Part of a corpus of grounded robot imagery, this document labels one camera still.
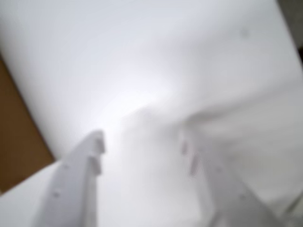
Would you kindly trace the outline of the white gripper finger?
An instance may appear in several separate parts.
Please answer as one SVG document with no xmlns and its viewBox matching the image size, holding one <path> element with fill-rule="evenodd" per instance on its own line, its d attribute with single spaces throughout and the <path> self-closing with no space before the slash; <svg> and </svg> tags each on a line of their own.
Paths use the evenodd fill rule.
<svg viewBox="0 0 303 227">
<path fill-rule="evenodd" d="M 180 142 L 204 227 L 279 226 L 279 218 L 234 174 L 211 142 L 195 132 L 181 133 Z"/>
<path fill-rule="evenodd" d="M 34 220 L 35 227 L 95 227 L 97 177 L 104 133 L 93 131 L 60 161 Z"/>
</svg>

